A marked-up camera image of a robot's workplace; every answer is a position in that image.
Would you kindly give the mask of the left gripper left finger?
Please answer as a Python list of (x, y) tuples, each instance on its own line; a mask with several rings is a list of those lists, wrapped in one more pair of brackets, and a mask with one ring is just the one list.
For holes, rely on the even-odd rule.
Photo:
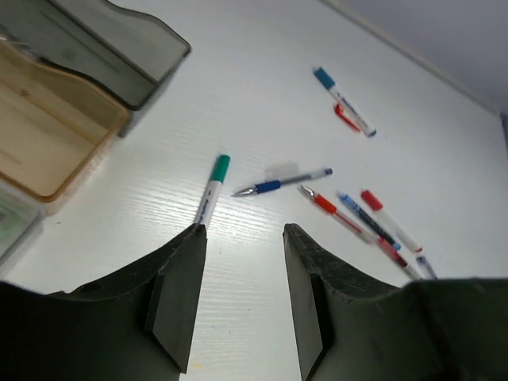
[(206, 262), (203, 225), (70, 293), (1, 285), (4, 380), (177, 380)]

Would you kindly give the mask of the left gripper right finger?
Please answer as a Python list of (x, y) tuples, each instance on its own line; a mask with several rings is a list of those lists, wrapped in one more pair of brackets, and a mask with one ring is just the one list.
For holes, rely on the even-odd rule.
[(304, 380), (504, 380), (507, 281), (422, 280), (394, 287), (283, 231)]

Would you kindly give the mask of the teal capped white pen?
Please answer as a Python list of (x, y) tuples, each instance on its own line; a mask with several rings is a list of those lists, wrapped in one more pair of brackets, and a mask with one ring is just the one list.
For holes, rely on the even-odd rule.
[(206, 189), (203, 193), (202, 200), (199, 204), (194, 223), (204, 225), (206, 229), (210, 226), (211, 218), (229, 169), (230, 160), (231, 158), (228, 155), (220, 155), (216, 159), (209, 181), (206, 185)]

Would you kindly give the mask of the blue capped white pen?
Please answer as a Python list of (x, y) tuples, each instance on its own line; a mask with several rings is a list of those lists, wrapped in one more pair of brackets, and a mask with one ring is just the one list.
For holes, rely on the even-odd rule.
[(356, 126), (358, 126), (366, 137), (373, 137), (377, 134), (376, 128), (369, 125), (360, 114), (354, 109), (352, 104), (345, 98), (345, 96), (338, 90), (338, 87), (333, 78), (326, 72), (323, 67), (316, 67), (313, 69), (313, 74), (318, 82), (330, 93), (336, 104), (339, 103), (349, 119), (351, 119)]

